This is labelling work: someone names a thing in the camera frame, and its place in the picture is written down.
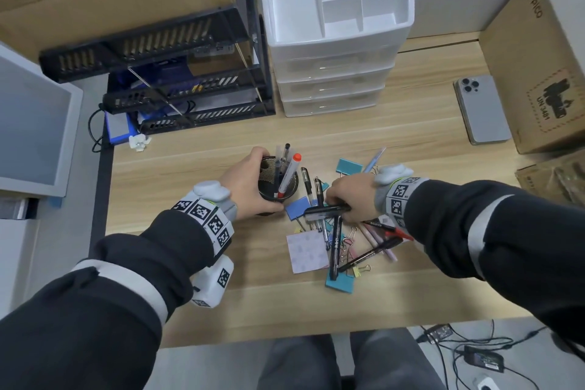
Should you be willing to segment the person's left hand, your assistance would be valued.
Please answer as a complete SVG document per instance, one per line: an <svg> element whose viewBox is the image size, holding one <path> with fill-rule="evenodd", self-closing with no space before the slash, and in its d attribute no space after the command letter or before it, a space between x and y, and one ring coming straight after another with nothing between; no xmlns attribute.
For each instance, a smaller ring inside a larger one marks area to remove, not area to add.
<svg viewBox="0 0 585 390"><path fill-rule="evenodd" d="M248 156L220 177L220 184L230 191L230 199L237 207L236 220L255 216L260 203L279 203L263 199L258 190L260 163L269 155L267 149L254 147Z"/></svg>

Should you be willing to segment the thick black marker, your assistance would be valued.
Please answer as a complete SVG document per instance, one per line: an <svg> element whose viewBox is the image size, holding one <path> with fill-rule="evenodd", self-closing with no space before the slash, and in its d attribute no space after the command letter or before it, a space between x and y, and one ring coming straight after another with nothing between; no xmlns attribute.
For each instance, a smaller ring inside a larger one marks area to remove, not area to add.
<svg viewBox="0 0 585 390"><path fill-rule="evenodd" d="M347 204L339 204L336 206L313 206L305 209L303 217L307 222L317 222L342 216L344 213L351 211L351 207Z"/></svg>

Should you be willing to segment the black mesh pen holder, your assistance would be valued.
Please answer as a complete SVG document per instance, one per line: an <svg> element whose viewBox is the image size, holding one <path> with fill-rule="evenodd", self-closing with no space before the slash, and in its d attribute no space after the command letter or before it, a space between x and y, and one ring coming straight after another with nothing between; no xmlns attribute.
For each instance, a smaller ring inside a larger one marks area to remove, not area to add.
<svg viewBox="0 0 585 390"><path fill-rule="evenodd" d="M263 157L260 163L258 190L261 197L268 201L285 203L290 200L295 194L299 186L299 174L295 173L290 181L287 190L283 197L278 198L274 196L278 187L274 186L275 180L275 156L269 155Z"/></svg>

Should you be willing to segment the person's right forearm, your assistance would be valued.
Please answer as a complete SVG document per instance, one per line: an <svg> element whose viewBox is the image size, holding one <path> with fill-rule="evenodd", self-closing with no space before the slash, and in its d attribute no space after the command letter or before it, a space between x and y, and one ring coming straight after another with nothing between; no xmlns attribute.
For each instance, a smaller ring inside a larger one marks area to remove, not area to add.
<svg viewBox="0 0 585 390"><path fill-rule="evenodd" d="M585 209L488 180L424 180L406 194L400 223L445 275L484 280L585 347Z"/></svg>

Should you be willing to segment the long black marker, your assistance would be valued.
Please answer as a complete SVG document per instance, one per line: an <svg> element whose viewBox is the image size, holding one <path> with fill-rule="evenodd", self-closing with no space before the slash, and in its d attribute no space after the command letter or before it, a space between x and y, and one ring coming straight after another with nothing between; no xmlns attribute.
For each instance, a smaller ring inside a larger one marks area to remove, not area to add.
<svg viewBox="0 0 585 390"><path fill-rule="evenodd" d="M340 245L342 241L342 216L336 216L332 225L332 243L329 268L329 279L336 281L339 274Z"/></svg>

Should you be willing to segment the pale pink sticky note pad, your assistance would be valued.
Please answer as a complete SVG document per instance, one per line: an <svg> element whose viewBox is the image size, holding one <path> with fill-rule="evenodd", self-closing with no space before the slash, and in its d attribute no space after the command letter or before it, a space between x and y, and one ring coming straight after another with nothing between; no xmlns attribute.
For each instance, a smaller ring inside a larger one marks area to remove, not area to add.
<svg viewBox="0 0 585 390"><path fill-rule="evenodd" d="M329 268L329 254L323 233L313 230L286 237L293 274Z"/></svg>

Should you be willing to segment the black pen with red cap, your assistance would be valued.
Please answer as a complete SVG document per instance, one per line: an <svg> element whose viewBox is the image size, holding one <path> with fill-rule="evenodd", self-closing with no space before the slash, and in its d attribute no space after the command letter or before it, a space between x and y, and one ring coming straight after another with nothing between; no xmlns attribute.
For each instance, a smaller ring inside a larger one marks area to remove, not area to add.
<svg viewBox="0 0 585 390"><path fill-rule="evenodd" d="M399 227L394 227L392 225L388 225L385 223L380 222L378 219L376 220L366 220L362 222L363 224L367 224L379 229L383 229L385 232L389 232L392 235L394 235L395 237L399 237L401 239L406 239L406 240L410 240L413 241L414 238L408 234L407 232L403 231L402 229L400 229Z"/></svg>

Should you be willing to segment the pale pink pen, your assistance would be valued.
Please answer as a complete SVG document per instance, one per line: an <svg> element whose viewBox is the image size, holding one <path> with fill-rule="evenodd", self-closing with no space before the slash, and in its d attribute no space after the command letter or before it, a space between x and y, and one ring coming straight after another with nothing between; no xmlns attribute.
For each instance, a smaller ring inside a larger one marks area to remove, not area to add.
<svg viewBox="0 0 585 390"><path fill-rule="evenodd" d="M374 226L371 226L369 224L364 224L364 223L358 224L357 227L358 227L359 231L362 233L365 240L369 243L369 245L372 248L376 248L378 246L381 246L382 243L385 241L385 239L383 237L384 235L380 235L377 232L378 227L374 227ZM392 252L391 248L386 248L386 249L382 250L382 253L385 254L386 258L390 262L397 262L398 261L398 258Z"/></svg>

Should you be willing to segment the black mesh file rack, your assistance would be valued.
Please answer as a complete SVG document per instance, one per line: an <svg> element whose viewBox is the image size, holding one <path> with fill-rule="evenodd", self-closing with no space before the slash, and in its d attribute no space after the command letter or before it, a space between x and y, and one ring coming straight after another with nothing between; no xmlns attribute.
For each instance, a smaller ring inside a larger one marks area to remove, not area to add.
<svg viewBox="0 0 585 390"><path fill-rule="evenodd" d="M40 52L57 83L108 74L101 109L146 135L275 114L256 0Z"/></svg>

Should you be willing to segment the small black adapter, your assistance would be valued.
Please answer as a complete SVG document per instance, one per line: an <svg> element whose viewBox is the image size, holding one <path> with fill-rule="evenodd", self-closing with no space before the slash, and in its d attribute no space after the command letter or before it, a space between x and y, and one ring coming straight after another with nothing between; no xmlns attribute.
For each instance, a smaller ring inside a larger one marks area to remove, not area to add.
<svg viewBox="0 0 585 390"><path fill-rule="evenodd" d="M450 324L437 324L426 328L423 332L423 340L431 344L442 342L452 336L454 331Z"/></svg>

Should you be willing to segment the grey smartphone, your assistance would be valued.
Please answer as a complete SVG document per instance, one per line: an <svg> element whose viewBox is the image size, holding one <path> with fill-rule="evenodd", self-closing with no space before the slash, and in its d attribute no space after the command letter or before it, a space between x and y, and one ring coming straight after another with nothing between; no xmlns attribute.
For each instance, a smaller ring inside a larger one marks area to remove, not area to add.
<svg viewBox="0 0 585 390"><path fill-rule="evenodd" d="M454 81L457 102L472 145L507 142L511 132L491 75Z"/></svg>

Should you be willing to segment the person's grey trousers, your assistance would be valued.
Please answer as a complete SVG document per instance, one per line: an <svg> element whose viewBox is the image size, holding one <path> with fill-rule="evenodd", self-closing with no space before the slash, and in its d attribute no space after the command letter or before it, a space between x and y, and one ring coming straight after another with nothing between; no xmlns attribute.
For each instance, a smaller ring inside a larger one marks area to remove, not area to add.
<svg viewBox="0 0 585 390"><path fill-rule="evenodd" d="M351 332L355 390L446 390L407 328ZM257 390L342 390L332 335L274 341Z"/></svg>

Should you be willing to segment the blue box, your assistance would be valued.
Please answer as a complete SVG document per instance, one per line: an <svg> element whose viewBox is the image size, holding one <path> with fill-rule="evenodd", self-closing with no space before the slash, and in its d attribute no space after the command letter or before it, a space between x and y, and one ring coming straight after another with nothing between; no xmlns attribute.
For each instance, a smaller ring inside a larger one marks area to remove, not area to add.
<svg viewBox="0 0 585 390"><path fill-rule="evenodd" d="M105 112L108 141L111 145L119 145L129 142L130 137L139 132L134 121L128 113L111 114Z"/></svg>

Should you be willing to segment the black power adapter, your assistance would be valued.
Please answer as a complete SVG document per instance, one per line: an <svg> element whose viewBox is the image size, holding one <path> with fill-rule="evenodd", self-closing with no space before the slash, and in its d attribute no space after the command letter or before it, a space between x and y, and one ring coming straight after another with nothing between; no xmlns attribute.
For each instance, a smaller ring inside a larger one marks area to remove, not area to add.
<svg viewBox="0 0 585 390"><path fill-rule="evenodd" d="M479 349L470 345L463 347L463 360L466 364L483 370L505 372L504 357L490 349Z"/></svg>

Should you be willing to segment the printed brown cardboard box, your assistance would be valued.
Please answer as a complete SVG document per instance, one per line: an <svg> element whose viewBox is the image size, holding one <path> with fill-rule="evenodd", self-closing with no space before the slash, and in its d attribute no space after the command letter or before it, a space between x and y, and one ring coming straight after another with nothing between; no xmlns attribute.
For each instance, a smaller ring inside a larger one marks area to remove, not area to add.
<svg viewBox="0 0 585 390"><path fill-rule="evenodd" d="M585 74L550 0L508 0L479 43L519 154L585 147Z"/></svg>

